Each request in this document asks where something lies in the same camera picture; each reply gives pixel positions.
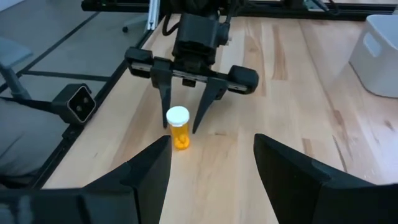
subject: white bottle cap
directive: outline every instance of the white bottle cap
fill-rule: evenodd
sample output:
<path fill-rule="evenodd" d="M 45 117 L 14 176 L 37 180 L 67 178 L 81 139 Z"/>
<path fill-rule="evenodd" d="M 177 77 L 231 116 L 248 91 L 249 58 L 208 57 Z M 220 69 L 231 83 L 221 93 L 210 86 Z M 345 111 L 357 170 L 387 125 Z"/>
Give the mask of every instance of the white bottle cap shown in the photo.
<path fill-rule="evenodd" d="M 173 127 L 181 127 L 189 121 L 189 111 L 183 106 L 174 106 L 166 113 L 167 122 Z"/>

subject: white plastic bin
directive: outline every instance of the white plastic bin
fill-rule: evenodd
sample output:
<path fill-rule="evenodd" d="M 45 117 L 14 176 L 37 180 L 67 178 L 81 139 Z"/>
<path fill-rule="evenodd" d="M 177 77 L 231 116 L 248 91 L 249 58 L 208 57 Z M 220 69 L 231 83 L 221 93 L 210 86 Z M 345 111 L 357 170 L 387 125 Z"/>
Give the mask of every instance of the white plastic bin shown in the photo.
<path fill-rule="evenodd" d="M 367 90 L 398 97 L 398 15 L 368 16 L 349 62 Z"/>

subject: gray chair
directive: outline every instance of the gray chair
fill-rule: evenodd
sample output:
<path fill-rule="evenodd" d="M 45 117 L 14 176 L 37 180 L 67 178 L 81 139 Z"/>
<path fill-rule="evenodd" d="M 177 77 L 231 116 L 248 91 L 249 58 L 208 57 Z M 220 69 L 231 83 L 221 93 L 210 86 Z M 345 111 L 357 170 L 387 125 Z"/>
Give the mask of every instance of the gray chair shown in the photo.
<path fill-rule="evenodd" d="M 14 98 L 30 99 L 12 67 L 30 57 L 33 53 L 26 47 L 0 37 L 0 73 L 4 77 Z"/>

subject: prescription bottle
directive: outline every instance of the prescription bottle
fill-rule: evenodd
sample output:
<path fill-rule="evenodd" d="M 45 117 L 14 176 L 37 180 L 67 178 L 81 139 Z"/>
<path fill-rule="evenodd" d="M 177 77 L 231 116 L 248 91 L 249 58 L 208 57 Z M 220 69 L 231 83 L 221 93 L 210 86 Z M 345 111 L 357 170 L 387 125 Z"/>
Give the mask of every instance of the prescription bottle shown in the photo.
<path fill-rule="evenodd" d="M 166 113 L 169 122 L 174 147 L 179 150 L 186 149 L 190 144 L 189 139 L 189 111 L 183 106 L 174 106 Z"/>

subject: wooden table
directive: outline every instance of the wooden table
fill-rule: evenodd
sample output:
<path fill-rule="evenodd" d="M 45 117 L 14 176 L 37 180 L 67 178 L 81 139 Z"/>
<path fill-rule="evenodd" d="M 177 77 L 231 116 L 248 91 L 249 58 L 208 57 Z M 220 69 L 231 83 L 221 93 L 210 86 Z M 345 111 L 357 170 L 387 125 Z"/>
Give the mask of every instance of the wooden table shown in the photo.
<path fill-rule="evenodd" d="M 251 95 L 213 103 L 186 151 L 174 151 L 161 223 L 276 223 L 253 155 L 264 133 L 337 169 L 376 184 L 398 181 L 398 101 L 368 93 L 348 64 L 359 22 L 234 18 L 215 70 L 256 69 Z M 174 35 L 160 27 L 145 49 L 171 57 Z M 204 89 L 174 78 L 172 106 L 195 117 Z M 120 78 L 45 188 L 82 187 L 169 130 L 150 80 Z"/>

